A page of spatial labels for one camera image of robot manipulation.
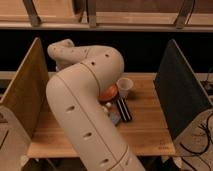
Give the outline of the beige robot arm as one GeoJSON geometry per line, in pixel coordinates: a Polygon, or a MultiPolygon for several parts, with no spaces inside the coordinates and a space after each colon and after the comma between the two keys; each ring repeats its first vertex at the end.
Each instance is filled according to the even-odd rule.
{"type": "Polygon", "coordinates": [[[145,171],[98,102],[124,70],[123,57],[109,46],[52,43],[48,55],[57,73],[46,86],[50,109],[88,171],[145,171]]]}

